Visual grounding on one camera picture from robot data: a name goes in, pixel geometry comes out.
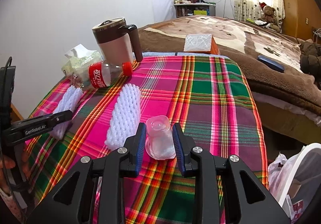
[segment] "brown blanket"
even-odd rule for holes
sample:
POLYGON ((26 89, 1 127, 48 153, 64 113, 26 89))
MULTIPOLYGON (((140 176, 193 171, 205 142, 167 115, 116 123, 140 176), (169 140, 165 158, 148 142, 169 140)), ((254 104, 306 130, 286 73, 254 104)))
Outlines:
POLYGON ((252 24, 192 16, 139 29, 145 52, 183 52, 187 34, 212 34, 221 55, 238 63, 254 92, 273 96, 321 115, 321 91, 300 70, 300 40, 252 24), (285 67, 276 72, 257 60, 263 54, 285 67))

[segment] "blue case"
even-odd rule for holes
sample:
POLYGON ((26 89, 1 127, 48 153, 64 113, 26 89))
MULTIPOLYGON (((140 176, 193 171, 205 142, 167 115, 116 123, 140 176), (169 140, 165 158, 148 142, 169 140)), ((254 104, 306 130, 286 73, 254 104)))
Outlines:
POLYGON ((269 68, 278 71, 280 73, 284 73, 284 66, 280 65, 279 63, 273 61, 272 59, 269 59, 266 56, 263 55, 259 55, 257 57, 257 60, 259 60, 260 62, 262 62, 263 64, 267 65, 269 68))

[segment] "table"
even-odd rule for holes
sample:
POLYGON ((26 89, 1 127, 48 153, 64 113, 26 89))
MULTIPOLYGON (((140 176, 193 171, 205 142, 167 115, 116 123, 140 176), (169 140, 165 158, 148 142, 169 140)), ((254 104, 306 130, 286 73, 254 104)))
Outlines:
MULTIPOLYGON (((85 92, 62 141, 43 134, 28 143, 36 200, 48 194, 82 156, 99 158, 109 153, 104 145, 106 132, 126 83, 141 89, 142 122, 167 115, 171 125, 179 122, 203 149, 225 158, 239 155, 268 185, 261 121, 238 65, 220 57, 163 56, 135 63, 133 76, 121 77, 112 87, 85 92)), ((61 80, 31 116, 52 112, 68 87, 69 81, 61 80)), ((191 223, 194 185, 194 178, 181 176, 176 158, 155 161, 145 152, 139 176, 124 179, 128 223, 191 223)))
POLYGON ((176 10, 176 17, 187 16, 188 10, 194 13, 196 8, 208 11, 209 16, 215 16, 216 5, 208 3, 188 3, 188 4, 174 4, 176 10))

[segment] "jug handle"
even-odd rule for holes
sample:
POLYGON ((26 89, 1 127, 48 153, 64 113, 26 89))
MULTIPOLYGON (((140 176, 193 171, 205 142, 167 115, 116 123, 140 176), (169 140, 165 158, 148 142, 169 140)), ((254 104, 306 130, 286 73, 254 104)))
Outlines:
POLYGON ((130 42, 132 43, 133 51, 136 57, 137 62, 142 61, 142 47, 139 41, 139 35, 137 26, 135 25, 126 25, 119 27, 119 30, 123 35, 128 34, 130 38, 130 42))

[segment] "bottle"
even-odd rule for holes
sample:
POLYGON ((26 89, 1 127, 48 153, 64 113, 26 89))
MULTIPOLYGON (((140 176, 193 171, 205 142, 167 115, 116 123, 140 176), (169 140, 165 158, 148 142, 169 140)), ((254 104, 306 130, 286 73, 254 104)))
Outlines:
POLYGON ((126 62, 120 67, 110 65, 105 60, 76 71, 73 85, 85 90, 105 88, 116 83, 122 72, 125 76, 131 76, 133 74, 132 63, 126 62))

